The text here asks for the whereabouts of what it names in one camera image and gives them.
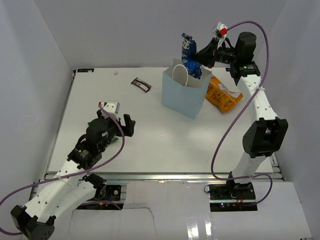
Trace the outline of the blue snack bag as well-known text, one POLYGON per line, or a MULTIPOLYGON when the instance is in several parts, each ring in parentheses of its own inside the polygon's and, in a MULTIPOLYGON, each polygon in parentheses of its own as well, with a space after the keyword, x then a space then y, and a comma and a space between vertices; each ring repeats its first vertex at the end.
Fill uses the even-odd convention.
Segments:
POLYGON ((201 65, 193 59, 197 53, 197 43, 191 35, 182 33, 182 49, 181 49, 181 62, 186 67, 188 74, 195 79, 200 79, 202 76, 201 65))

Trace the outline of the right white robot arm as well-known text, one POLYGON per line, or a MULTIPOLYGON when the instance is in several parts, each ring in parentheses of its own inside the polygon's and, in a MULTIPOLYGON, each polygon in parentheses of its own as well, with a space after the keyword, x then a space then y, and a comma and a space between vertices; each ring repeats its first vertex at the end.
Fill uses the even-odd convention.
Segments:
POLYGON ((268 157, 277 152, 288 130, 288 122, 272 109, 261 83, 261 73, 253 60, 256 35, 239 34, 235 46, 226 37, 227 29, 215 30, 216 36, 194 55, 194 59, 206 67, 216 62, 229 65, 230 76, 243 97, 250 112, 252 124, 242 137, 243 154, 236 168, 226 179, 226 195, 236 200, 250 192, 256 170, 268 157))

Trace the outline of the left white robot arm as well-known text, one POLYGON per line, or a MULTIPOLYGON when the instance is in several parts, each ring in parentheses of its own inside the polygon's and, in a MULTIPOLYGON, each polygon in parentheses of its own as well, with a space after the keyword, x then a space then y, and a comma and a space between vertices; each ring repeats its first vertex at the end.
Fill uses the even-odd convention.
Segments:
POLYGON ((105 196, 106 180, 88 173, 101 159, 115 137, 132 137, 136 122, 124 114, 125 125, 102 116, 93 119, 77 141, 67 160, 48 183, 25 205, 10 212, 16 228, 29 240, 48 240, 55 230, 55 220, 84 202, 105 196))

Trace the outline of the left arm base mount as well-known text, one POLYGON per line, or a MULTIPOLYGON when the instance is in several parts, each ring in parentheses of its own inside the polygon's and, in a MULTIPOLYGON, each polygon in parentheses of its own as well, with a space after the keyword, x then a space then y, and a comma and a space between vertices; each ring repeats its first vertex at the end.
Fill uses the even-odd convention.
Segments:
POLYGON ((95 193, 95 196, 89 199, 87 202, 98 201, 101 207, 108 207, 108 203, 104 203, 103 201, 119 201, 121 199, 121 185, 107 184, 100 191, 95 193))

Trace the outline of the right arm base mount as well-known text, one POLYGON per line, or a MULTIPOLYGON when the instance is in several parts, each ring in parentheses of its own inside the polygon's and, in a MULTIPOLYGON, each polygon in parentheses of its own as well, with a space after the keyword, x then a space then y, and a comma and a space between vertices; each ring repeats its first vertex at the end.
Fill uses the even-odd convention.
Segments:
POLYGON ((231 191, 226 184, 207 184, 203 190, 209 196, 212 213, 255 212, 258 210, 253 186, 231 191))

